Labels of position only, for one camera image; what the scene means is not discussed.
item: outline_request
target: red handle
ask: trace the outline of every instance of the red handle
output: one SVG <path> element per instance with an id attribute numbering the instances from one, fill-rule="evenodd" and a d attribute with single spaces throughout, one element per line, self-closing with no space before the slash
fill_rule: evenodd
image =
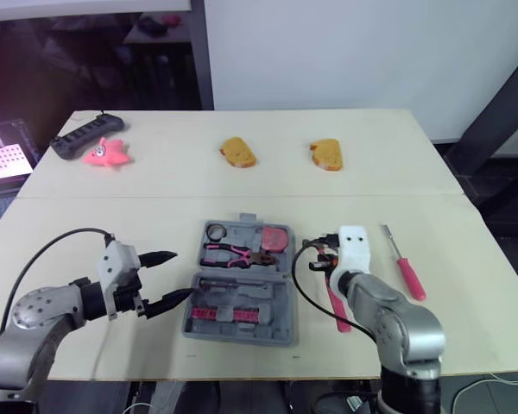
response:
<path id="1" fill-rule="evenodd" d="M 413 295 L 413 298 L 416 300 L 424 300 L 426 299 L 426 292 L 424 292 L 424 288 L 422 284 L 418 280 L 414 269 L 411 267 L 410 263 L 408 263 L 408 259 L 402 258 L 397 261 L 397 265 L 401 269 L 401 275 L 405 279 L 405 283 L 407 284 L 408 290 Z"/>
<path id="2" fill-rule="evenodd" d="M 330 280 L 325 278 L 326 287 L 328 288 L 328 297 L 330 298 L 330 303 L 332 304 L 332 308 L 334 309 L 334 313 L 339 317 L 344 317 L 347 319 L 347 315 L 345 314 L 344 303 L 334 295 L 332 289 L 330 288 Z M 351 332 L 351 325 L 339 321 L 336 319 L 336 326 L 338 327 L 339 332 Z"/>

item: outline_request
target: toolbox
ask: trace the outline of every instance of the toolbox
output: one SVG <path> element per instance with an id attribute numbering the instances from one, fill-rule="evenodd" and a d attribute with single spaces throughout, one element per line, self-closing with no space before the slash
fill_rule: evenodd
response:
<path id="1" fill-rule="evenodd" d="M 290 277 L 295 236 L 255 214 L 210 221 L 200 241 L 182 332 L 212 341 L 286 347 L 294 343 L 295 289 Z"/>

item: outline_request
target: black cable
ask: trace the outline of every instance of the black cable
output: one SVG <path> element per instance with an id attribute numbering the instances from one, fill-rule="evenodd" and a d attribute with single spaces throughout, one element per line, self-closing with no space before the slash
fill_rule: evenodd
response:
<path id="1" fill-rule="evenodd" d="M 21 284 L 21 281 L 23 280 L 23 277 L 25 276 L 25 273 L 30 269 L 31 266 L 33 266 L 33 263 L 44 253 L 48 250 L 48 248 L 52 245 L 54 245 L 56 242 L 59 242 L 61 239 L 65 239 L 69 235 L 74 235 L 76 233 L 99 233 L 100 235 L 104 235 L 105 237 L 105 243 L 106 245 L 111 241 L 114 240 L 114 237 L 112 234 L 108 233 L 105 230 L 102 229 L 94 229 L 92 227 L 88 228 L 82 228 L 82 229 L 75 229 L 71 231 L 67 231 L 63 235 L 58 235 L 53 240 L 49 241 L 42 247 L 36 254 L 27 262 L 25 267 L 21 270 L 21 273 L 19 273 L 19 276 L 17 276 L 17 280 L 14 283 L 13 287 L 11 288 L 11 292 L 9 293 L 8 302 L 6 303 L 6 307 L 3 311 L 2 316 L 2 323 L 0 324 L 0 335 L 5 331 L 6 325 L 8 324 L 8 317 L 9 317 L 9 311 L 11 309 L 11 304 L 14 301 L 14 296 L 16 295 L 17 288 Z"/>
<path id="2" fill-rule="evenodd" d="M 322 401 L 325 398 L 329 397 L 351 397 L 351 396 L 358 396 L 366 398 L 367 401 L 371 402 L 371 399 L 376 398 L 377 392 L 365 392 L 365 391 L 334 391 L 334 392 L 325 392 L 324 394 L 320 394 L 317 399 L 315 399 L 313 405 L 311 405 L 311 413 L 317 414 L 317 405 L 320 401 Z"/>
<path id="3" fill-rule="evenodd" d="M 309 241 L 308 243 L 306 243 L 305 245 L 303 245 L 303 247 L 298 250 L 298 252 L 295 254 L 294 256 L 294 259 L 292 260 L 292 279 L 294 280 L 294 283 L 295 283 L 295 287 L 297 288 L 298 292 L 301 294 L 301 296 L 303 298 L 305 298 L 305 300 L 307 302 L 309 302 L 312 306 L 314 306 L 315 308 L 317 308 L 319 311 L 325 313 L 326 315 L 328 315 L 329 317 L 333 317 L 334 319 L 338 320 L 338 321 L 341 321 L 343 323 L 347 323 L 348 325 L 351 325 L 353 328 L 356 328 L 358 330 L 360 330 L 361 332 L 363 332 L 368 338 L 370 338 L 372 341 L 374 341 L 374 343 L 376 343 L 376 338 L 374 337 L 374 335 L 372 335 L 367 329 L 363 328 L 362 326 L 360 325 L 357 325 L 356 323 L 353 323 L 352 321 L 348 320 L 348 319 L 345 319 L 344 317 L 339 317 L 338 315 L 330 312 L 329 310 L 323 308 L 322 306 L 320 306 L 319 304 L 317 304 L 315 301 L 313 301 L 311 298 L 309 298 L 305 292 L 303 292 L 303 289 L 301 289 L 301 286 L 300 284 L 298 283 L 297 281 L 297 278 L 295 277 L 295 267 L 296 267 L 296 264 L 297 264 L 297 260 L 300 258 L 300 256 L 303 254 L 303 252 L 305 250 L 307 250 L 308 248 L 312 248 L 313 245 L 315 243 L 319 242 L 319 239 L 314 239 L 314 240 L 311 240 Z"/>

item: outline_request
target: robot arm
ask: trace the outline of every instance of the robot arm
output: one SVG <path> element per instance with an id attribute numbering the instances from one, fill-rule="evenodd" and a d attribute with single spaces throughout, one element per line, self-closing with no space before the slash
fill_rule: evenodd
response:
<path id="1" fill-rule="evenodd" d="M 428 309 L 369 271 L 370 248 L 363 227 L 344 226 L 324 238 L 338 257 L 323 268 L 334 293 L 376 339 L 382 365 L 378 409 L 383 413 L 439 414 L 439 372 L 445 335 Z M 310 266 L 321 270 L 318 263 Z"/>
<path id="2" fill-rule="evenodd" d="M 0 412 L 32 412 L 58 346 L 86 321 L 105 315 L 113 319 L 119 311 L 131 310 L 151 318 L 186 299 L 193 289 L 171 292 L 154 304 L 140 297 L 138 269 L 174 256 L 171 252 L 139 256 L 132 246 L 112 240 L 98 263 L 99 282 L 78 279 L 67 286 L 37 289 L 19 299 L 0 335 Z"/>

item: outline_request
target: pink starfish toy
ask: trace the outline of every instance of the pink starfish toy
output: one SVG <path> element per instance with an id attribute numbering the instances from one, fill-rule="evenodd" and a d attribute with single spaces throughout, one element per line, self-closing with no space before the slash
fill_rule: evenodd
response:
<path id="1" fill-rule="evenodd" d="M 130 161 L 124 152 L 124 142 L 121 140 L 107 141 L 104 137 L 94 150 L 83 158 L 83 162 L 93 166 L 118 166 Z"/>

